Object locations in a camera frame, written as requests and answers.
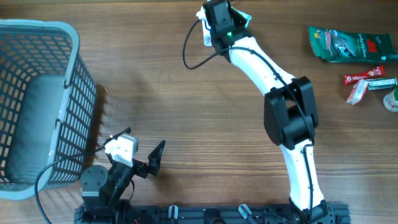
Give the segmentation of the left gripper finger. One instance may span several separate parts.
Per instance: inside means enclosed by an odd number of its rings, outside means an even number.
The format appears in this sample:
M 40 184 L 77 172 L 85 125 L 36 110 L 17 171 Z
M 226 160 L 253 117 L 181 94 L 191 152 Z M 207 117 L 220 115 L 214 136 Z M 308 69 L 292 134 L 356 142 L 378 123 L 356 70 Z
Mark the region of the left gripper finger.
M 131 128 L 128 127 L 125 130 L 121 131 L 120 133 L 117 133 L 115 135 L 110 135 L 109 138 L 107 138 L 107 140 L 105 140 L 105 142 L 103 143 L 103 146 L 107 145 L 107 143 L 109 143 L 110 141 L 112 141 L 113 139 L 117 140 L 118 137 L 120 137 L 120 135 L 127 133 L 129 134 L 131 132 Z
M 162 140 L 158 146 L 148 155 L 148 173 L 152 175 L 157 175 L 160 170 L 160 163 L 162 158 L 162 153 L 164 151 L 165 140 Z

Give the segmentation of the teal wet wipes pack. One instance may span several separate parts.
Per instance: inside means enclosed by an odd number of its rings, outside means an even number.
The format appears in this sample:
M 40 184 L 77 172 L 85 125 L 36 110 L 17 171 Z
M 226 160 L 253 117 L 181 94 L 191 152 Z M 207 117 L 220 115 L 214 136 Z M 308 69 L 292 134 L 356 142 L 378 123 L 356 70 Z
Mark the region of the teal wet wipes pack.
M 252 19 L 252 16 L 236 9 L 235 7 L 231 7 L 231 9 L 237 16 L 239 23 L 242 24 L 243 27 L 247 28 L 250 20 Z

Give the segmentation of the green 3M gloves bag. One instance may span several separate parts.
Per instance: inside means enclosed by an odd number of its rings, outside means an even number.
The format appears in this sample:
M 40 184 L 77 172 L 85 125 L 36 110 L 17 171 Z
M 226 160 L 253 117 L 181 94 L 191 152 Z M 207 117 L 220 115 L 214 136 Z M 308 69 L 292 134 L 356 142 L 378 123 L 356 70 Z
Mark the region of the green 3M gloves bag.
M 308 36 L 316 57 L 336 63 L 385 63 L 397 60 L 390 34 L 345 32 L 310 26 Z

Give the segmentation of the red coffee stick sachet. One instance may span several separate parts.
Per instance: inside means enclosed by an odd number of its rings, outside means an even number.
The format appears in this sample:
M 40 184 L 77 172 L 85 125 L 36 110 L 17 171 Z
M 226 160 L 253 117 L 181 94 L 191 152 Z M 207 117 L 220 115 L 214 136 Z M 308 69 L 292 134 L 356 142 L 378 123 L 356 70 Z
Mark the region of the red coffee stick sachet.
M 380 65 L 380 66 L 375 67 L 367 72 L 357 73 L 357 74 L 353 74 L 353 75 L 345 75 L 344 79 L 343 79 L 343 84 L 350 85 L 350 84 L 356 83 L 362 79 L 383 77 L 384 75 L 385 75 L 384 66 Z

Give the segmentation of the small red snack box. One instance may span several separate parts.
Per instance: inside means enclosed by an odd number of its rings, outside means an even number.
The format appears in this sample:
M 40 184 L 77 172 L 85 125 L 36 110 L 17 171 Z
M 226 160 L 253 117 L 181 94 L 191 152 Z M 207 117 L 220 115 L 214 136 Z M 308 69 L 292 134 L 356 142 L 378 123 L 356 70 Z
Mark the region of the small red snack box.
M 360 80 L 359 82 L 357 82 L 354 85 L 346 102 L 351 105 L 359 103 L 362 100 L 366 90 L 368 89 L 368 85 L 369 82 L 367 80 Z

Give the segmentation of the green battery pack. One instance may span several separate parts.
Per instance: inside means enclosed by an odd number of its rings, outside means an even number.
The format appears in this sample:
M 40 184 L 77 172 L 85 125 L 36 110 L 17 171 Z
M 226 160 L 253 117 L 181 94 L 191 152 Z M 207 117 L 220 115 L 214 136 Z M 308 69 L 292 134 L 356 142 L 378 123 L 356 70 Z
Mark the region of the green battery pack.
M 368 79 L 368 90 L 383 90 L 397 86 L 396 78 Z

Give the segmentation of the green lid jar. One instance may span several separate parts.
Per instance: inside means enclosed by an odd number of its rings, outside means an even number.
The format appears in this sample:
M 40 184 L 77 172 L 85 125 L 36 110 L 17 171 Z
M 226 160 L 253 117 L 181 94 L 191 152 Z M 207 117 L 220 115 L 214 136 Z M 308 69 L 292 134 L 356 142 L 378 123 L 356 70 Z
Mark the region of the green lid jar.
M 386 94 L 383 98 L 383 104 L 386 109 L 391 112 L 398 112 L 398 102 L 397 102 L 397 91 L 398 89 L 395 88 L 388 94 Z

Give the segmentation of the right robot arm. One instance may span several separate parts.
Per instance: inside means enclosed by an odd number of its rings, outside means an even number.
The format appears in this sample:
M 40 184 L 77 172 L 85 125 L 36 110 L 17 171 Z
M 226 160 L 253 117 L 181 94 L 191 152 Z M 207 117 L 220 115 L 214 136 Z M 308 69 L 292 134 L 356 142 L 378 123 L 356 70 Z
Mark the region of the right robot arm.
M 318 115 L 311 81 L 280 68 L 248 29 L 247 15 L 229 1 L 207 1 L 201 13 L 216 54 L 241 69 L 264 97 L 264 127 L 280 147 L 289 175 L 292 221 L 330 222 L 333 215 L 318 186 L 313 158 Z

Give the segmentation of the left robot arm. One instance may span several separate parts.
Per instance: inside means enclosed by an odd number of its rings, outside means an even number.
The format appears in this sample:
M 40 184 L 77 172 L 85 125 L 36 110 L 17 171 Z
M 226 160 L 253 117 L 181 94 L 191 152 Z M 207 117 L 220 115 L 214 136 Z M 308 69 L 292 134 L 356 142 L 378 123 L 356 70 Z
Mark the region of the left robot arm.
M 159 223 L 160 208 L 133 208 L 132 198 L 123 199 L 124 191 L 135 186 L 134 176 L 147 178 L 157 175 L 164 151 L 161 141 L 144 163 L 134 158 L 138 138 L 130 135 L 131 128 L 110 136 L 103 144 L 111 163 L 109 169 L 94 165 L 85 169 L 80 177 L 83 204 L 75 210 L 74 223 Z

